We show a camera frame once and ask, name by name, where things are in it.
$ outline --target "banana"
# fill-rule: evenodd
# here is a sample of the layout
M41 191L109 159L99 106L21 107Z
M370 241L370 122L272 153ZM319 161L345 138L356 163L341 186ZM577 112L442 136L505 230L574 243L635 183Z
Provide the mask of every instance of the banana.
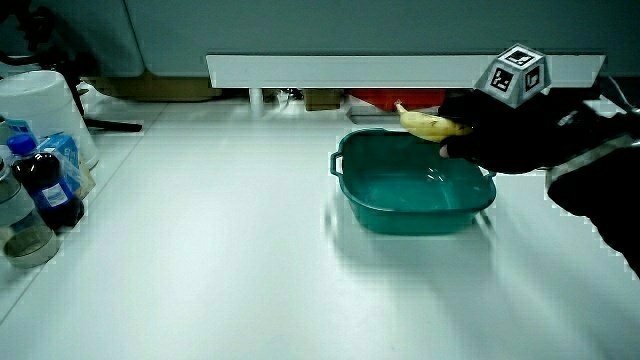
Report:
M446 137L467 135L472 131L466 125L455 123L440 116L407 111L400 105L400 102L396 102L395 105L398 113L400 113L402 127L419 138L439 143Z

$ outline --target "white container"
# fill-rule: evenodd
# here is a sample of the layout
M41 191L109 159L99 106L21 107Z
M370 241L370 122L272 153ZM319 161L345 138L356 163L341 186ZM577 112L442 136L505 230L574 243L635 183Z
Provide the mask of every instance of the white container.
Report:
M19 186L15 195L7 200L0 199L0 201L0 226L15 224L36 208L29 193L22 186Z
M89 169L98 163L98 149L58 72L37 70L0 80L0 115L26 121L38 138L64 132L73 137Z
M13 135L13 132L9 128L4 119L0 118L0 158L5 162L11 157L11 150L7 147L7 139Z

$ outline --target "cardboard box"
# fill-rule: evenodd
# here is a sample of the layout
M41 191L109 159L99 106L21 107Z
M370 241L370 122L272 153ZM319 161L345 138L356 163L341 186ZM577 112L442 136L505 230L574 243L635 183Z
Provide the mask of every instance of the cardboard box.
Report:
M304 89L302 91L307 111L340 109L344 90L342 89Z
M105 95L136 101L205 101L220 96L209 77L166 77L149 71L135 78L87 77L87 83Z

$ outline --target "blue bottle cap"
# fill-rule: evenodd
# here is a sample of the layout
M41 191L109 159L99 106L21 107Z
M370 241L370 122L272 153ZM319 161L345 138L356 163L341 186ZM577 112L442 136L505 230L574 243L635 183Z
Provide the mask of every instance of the blue bottle cap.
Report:
M9 150L16 155L28 154L38 147L31 136L26 134L10 137L7 140L7 146L9 147Z

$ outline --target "dark blue bottle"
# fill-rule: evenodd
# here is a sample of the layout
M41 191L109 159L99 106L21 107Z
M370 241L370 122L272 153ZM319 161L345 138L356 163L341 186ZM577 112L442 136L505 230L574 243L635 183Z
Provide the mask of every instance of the dark blue bottle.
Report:
M7 146L17 157L11 165L13 176L25 187L45 224L53 230L75 226L84 216L84 204L69 188L58 158L38 152L29 135L13 136Z

